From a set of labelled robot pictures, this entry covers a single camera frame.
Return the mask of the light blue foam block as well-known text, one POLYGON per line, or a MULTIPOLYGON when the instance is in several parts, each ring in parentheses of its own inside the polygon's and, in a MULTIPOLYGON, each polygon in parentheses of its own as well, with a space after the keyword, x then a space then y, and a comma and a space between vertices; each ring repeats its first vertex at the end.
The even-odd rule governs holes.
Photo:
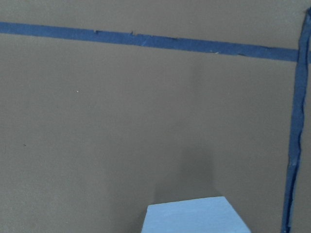
POLYGON ((143 233, 249 233, 225 197, 149 205, 143 233))

